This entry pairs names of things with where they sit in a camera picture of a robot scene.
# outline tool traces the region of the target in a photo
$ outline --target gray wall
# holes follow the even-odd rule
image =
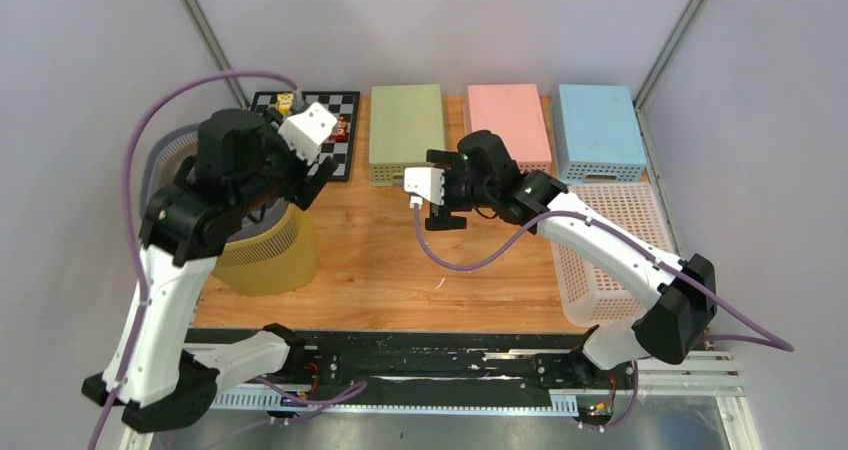
[[[770,450],[848,439],[846,16],[848,0],[710,0],[645,112],[686,247],[797,347],[726,345]]]
[[[200,0],[233,66],[308,89],[527,81],[548,94],[567,81],[634,95],[686,1]]]
[[[124,144],[153,99],[213,68],[176,0],[0,0],[0,49],[0,447],[84,448],[99,409],[80,385],[108,364],[134,285]],[[187,95],[150,137],[229,102],[223,86]]]

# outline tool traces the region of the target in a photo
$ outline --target plastic basket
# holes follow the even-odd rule
[[[668,252],[674,249],[668,227],[650,184],[598,183],[571,185],[587,205],[645,242]],[[647,310],[612,277],[558,243],[552,243],[562,309],[580,326],[618,320]]]

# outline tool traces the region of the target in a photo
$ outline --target wooden tabletop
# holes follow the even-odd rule
[[[444,97],[449,148],[465,135],[464,97]],[[550,98],[542,97],[550,132]],[[305,287],[245,297],[211,278],[195,319],[199,327],[345,330],[437,330],[582,333],[560,305],[550,242],[525,235],[491,265],[469,273],[432,262],[415,238],[400,189],[368,183],[370,101],[360,105],[349,182],[330,182],[309,209],[319,268]],[[468,229],[427,233],[437,255],[454,263],[482,260],[516,230],[468,214]]]

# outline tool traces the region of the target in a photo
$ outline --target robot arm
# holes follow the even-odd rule
[[[466,219],[452,212],[474,208],[493,209],[515,225],[544,213],[564,212],[539,221],[530,231],[575,250],[621,282],[647,309],[641,318],[595,326],[584,334],[567,359],[568,370],[580,383],[590,384],[604,371],[638,358],[653,356],[671,364],[686,358],[715,315],[715,305],[657,263],[662,261],[715,291],[714,270],[707,259],[695,255],[686,262],[653,248],[589,208],[551,175],[522,174],[500,137],[489,131],[467,135],[458,150],[430,150],[427,161],[435,168],[409,168],[404,173],[411,205],[430,202],[427,230],[465,228]]]
[[[219,393],[292,367],[303,341],[277,324],[198,355],[182,346],[203,284],[243,220],[279,198],[305,210],[332,175],[337,164],[325,159],[307,176],[335,124],[317,103],[285,121],[275,109],[264,116],[231,109],[201,123],[197,155],[151,197],[142,218],[150,298],[139,303],[137,284],[118,349],[103,373],[85,380],[83,394],[104,405],[119,387],[124,423],[141,433],[164,431],[196,422]],[[118,382],[139,305],[147,307],[145,318],[126,377]]]

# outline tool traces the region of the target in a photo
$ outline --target checkerboard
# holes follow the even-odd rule
[[[285,92],[256,92],[253,95],[253,103],[250,110],[262,113],[269,105],[277,103],[277,94]],[[347,142],[326,141],[321,145],[321,153],[318,160],[309,169],[309,175],[313,175],[318,169],[318,164],[325,158],[332,158],[338,162],[339,167],[330,177],[331,181],[350,180],[350,171],[353,165],[353,144],[356,141],[356,124],[359,114],[359,92],[303,92],[306,103],[315,102],[323,105],[330,113],[338,117],[344,117],[348,121]]]

